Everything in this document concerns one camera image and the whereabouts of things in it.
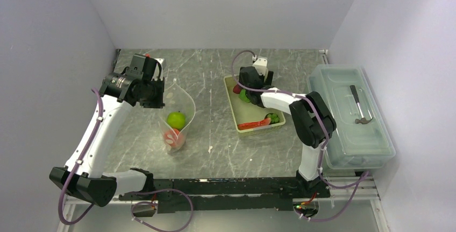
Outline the dark red sweet potato toy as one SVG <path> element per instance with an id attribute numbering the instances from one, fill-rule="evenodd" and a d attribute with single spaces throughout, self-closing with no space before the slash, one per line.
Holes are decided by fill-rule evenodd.
<path id="1" fill-rule="evenodd" d="M 239 95 L 239 94 L 241 93 L 241 91 L 242 91 L 242 88 L 241 88 L 241 86 L 239 86 L 239 85 L 235 85 L 235 86 L 233 87 L 232 91 L 233 91 L 233 93 Z"/>

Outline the green grapes toy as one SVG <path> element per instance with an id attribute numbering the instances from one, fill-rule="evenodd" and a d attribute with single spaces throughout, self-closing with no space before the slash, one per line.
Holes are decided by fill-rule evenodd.
<path id="1" fill-rule="evenodd" d="M 280 122 L 280 118 L 276 113 L 269 113 L 266 115 L 266 118 L 270 119 L 270 124 L 275 124 Z"/>

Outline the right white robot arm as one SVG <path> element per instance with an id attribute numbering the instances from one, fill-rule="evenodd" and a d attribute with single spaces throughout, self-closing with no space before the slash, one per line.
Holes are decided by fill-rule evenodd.
<path id="1" fill-rule="evenodd" d="M 318 92 L 295 94 L 280 90 L 264 81 L 255 67 L 242 67 L 237 84 L 246 90 L 250 103 L 261 108 L 281 111 L 291 116 L 296 134 L 303 144 L 301 163 L 297 173 L 302 177 L 296 183 L 299 195 L 311 196 L 322 181 L 323 151 L 336 121 Z"/>

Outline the orange peach toy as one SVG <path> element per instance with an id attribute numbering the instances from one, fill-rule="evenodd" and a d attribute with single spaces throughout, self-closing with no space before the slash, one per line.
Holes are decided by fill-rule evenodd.
<path id="1" fill-rule="evenodd" d="M 164 143 L 172 150 L 181 148 L 186 140 L 186 137 L 184 135 L 181 135 L 179 129 L 170 129 L 166 131 L 162 136 Z"/>

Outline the clear plastic storage box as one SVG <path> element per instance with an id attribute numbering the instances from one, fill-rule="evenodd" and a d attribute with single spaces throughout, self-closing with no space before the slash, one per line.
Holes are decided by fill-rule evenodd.
<path id="1" fill-rule="evenodd" d="M 352 96 L 355 85 L 366 125 Z M 332 170 L 374 170 L 395 157 L 396 151 L 361 67 L 319 65 L 308 77 L 308 89 L 318 92 L 331 111 L 337 128 L 329 140 L 323 166 Z"/>

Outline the green cabbage toy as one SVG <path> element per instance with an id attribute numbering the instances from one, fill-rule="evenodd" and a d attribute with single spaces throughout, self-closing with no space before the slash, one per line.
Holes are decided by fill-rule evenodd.
<path id="1" fill-rule="evenodd" d="M 247 97 L 247 94 L 246 94 L 246 90 L 245 89 L 242 89 L 240 91 L 240 93 L 238 94 L 238 97 L 243 101 L 243 102 L 246 102 L 246 103 L 250 103 L 251 100 Z"/>

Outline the green perforated plastic basket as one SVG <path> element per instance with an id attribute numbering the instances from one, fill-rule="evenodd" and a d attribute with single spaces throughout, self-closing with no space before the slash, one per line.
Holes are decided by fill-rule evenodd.
<path id="1" fill-rule="evenodd" d="M 274 129 L 279 129 L 286 124 L 286 119 L 283 112 L 275 109 L 260 108 L 251 103 L 243 102 L 238 97 L 238 94 L 235 94 L 232 91 L 233 87 L 236 85 L 236 82 L 234 81 L 232 76 L 224 77 L 224 85 L 227 94 L 227 100 L 231 109 L 231 115 L 234 121 L 234 127 L 239 136 L 249 136 L 256 135 L 261 132 L 269 132 Z M 269 113 L 278 114 L 280 122 L 255 129 L 238 130 L 238 124 L 261 121 L 265 119 L 266 115 Z"/>

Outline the green apple toy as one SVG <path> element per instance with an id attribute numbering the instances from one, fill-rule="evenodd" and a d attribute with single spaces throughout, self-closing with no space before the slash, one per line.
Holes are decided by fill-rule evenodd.
<path id="1" fill-rule="evenodd" d="M 182 130 L 186 125 L 186 116 L 182 112 L 171 112 L 168 114 L 166 123 L 173 129 Z"/>

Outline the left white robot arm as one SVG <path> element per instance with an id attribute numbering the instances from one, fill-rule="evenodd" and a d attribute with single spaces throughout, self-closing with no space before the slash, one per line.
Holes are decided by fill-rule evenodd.
<path id="1" fill-rule="evenodd" d="M 50 172 L 50 180 L 62 190 L 60 202 L 67 195 L 104 207 L 116 195 L 134 192 L 146 200 L 154 194 L 152 173 L 139 168 L 106 173 L 104 164 L 135 105 L 153 109 L 165 106 L 165 65 L 163 58 L 134 54 L 121 73 L 110 73 L 103 79 L 100 89 L 95 90 L 97 106 L 79 145 L 63 167 Z"/>

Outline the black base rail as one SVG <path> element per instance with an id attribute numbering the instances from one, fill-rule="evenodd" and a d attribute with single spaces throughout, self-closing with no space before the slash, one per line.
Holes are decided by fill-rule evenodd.
<path id="1" fill-rule="evenodd" d="M 273 209 L 291 211 L 299 201 L 328 199 L 330 191 L 316 179 L 295 177 L 154 179 L 141 194 L 120 201 L 156 200 L 158 213 L 193 210 Z"/>

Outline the clear polka dot zip bag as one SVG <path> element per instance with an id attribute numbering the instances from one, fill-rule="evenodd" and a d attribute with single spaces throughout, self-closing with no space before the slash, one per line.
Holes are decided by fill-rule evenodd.
<path id="1" fill-rule="evenodd" d="M 184 146 L 190 125 L 196 114 L 193 98 L 173 79 L 165 89 L 165 104 L 158 114 L 161 136 L 167 153 L 171 154 Z"/>

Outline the black handled hammer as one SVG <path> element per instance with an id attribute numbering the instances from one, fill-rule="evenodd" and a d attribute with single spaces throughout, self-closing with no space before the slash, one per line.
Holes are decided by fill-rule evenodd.
<path id="1" fill-rule="evenodd" d="M 373 119 L 367 119 L 363 112 L 362 112 L 362 109 L 361 109 L 361 104 L 360 104 L 360 99 L 359 99 L 359 94 L 358 94 L 358 90 L 356 88 L 355 85 L 350 85 L 350 90 L 351 90 L 351 93 L 352 93 L 352 96 L 354 98 L 354 101 L 357 105 L 357 109 L 358 109 L 358 112 L 360 114 L 360 117 L 361 118 L 357 118 L 355 119 L 355 124 L 362 124 L 362 125 L 366 125 L 368 123 L 370 123 Z"/>

